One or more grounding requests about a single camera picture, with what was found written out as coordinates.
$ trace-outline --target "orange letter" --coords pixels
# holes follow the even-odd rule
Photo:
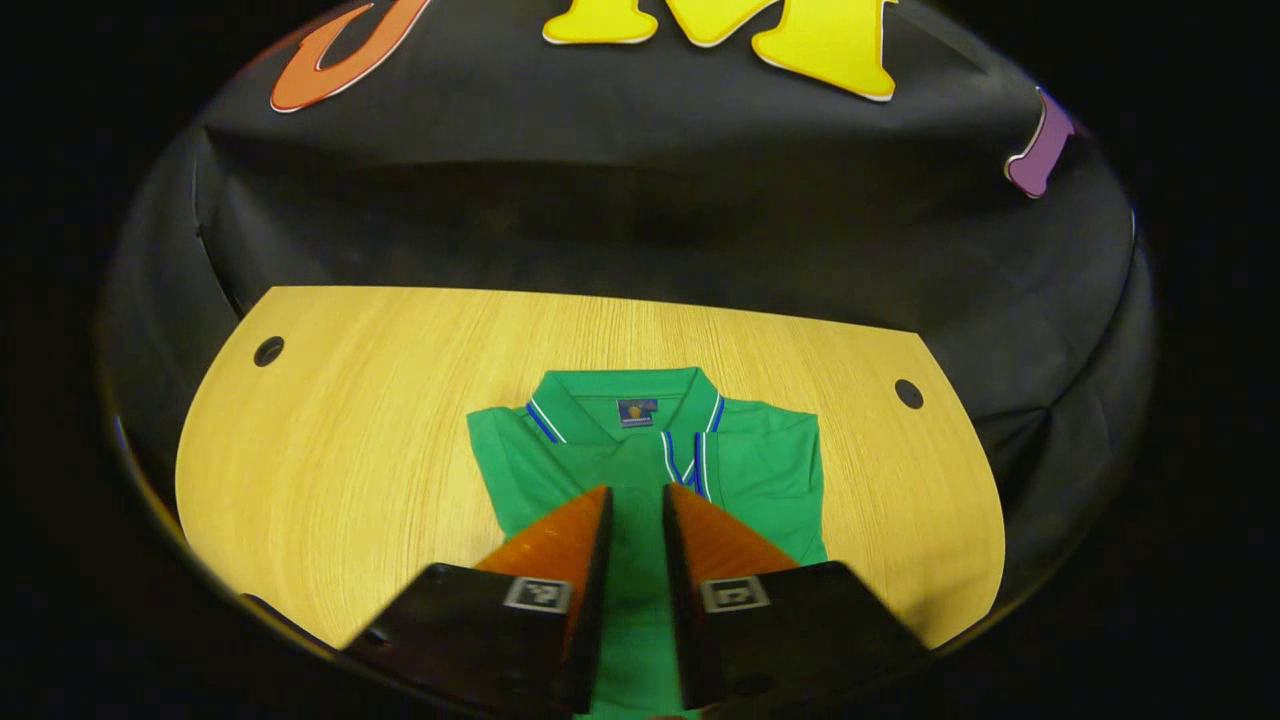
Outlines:
[[[324,54],[333,45],[333,41],[351,20],[365,14],[374,4],[356,8],[320,26],[315,32],[302,38],[298,53],[284,67],[280,78],[275,81],[275,90],[271,91],[271,108],[278,113],[292,113],[356,85],[360,78],[374,72],[374,68],[396,51],[396,47],[413,28],[413,23],[430,3],[431,0],[398,0],[387,10],[383,22],[378,23],[378,27],[369,36],[369,41],[360,50],[323,70],[320,60],[324,59]]]

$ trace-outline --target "shirt collar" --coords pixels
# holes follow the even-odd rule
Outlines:
[[[681,396],[680,406],[664,427],[654,424],[646,432],[667,430],[676,437],[716,432],[724,400],[701,368],[676,370],[552,370],[534,391],[529,410],[545,425],[547,437],[563,443],[616,442],[577,404],[575,396],[600,395],[600,387],[625,388],[621,398]]]

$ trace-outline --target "wooden table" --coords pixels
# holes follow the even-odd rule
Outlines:
[[[269,365],[255,352],[273,337]],[[424,566],[500,544],[465,416],[544,372],[701,366],[726,397],[815,413],[823,539],[929,647],[1000,585],[1000,498],[960,401],[913,333],[636,300],[278,287],[209,369],[178,451],[191,548],[334,647]],[[918,410],[899,398],[910,380]]]

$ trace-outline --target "green polo shirt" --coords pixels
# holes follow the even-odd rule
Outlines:
[[[613,488],[593,716],[681,712],[663,483],[707,497],[801,565],[827,560],[818,418],[727,400],[699,368],[549,372],[527,405],[472,413],[467,427],[508,538],[598,484]]]

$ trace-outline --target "blue collar stripe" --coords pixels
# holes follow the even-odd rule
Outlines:
[[[703,456],[703,442],[701,433],[694,436],[694,477],[690,478],[690,484],[694,486],[694,492],[707,497],[707,488],[703,487],[703,464],[699,460]]]
[[[716,407],[716,415],[712,418],[712,432],[719,429],[719,420],[724,416],[724,398],[719,398],[719,404]]]
[[[667,439],[667,433],[658,433],[658,438],[662,439],[662,462],[667,466],[667,475],[671,477],[671,482],[678,483],[680,478],[676,475],[676,471],[671,469],[671,460],[668,459],[671,442]]]
[[[541,416],[538,415],[538,410],[534,409],[532,402],[525,405],[525,410],[529,410],[529,416],[532,418],[534,421],[538,423],[538,427],[543,429],[543,434],[547,436],[547,439],[559,442],[556,439],[556,436],[552,434],[550,428],[547,427],[547,423],[543,421]]]
[[[663,445],[667,447],[667,471],[671,473],[671,479],[681,483],[680,470],[676,469],[676,443],[671,439],[671,433],[663,430],[662,433]]]

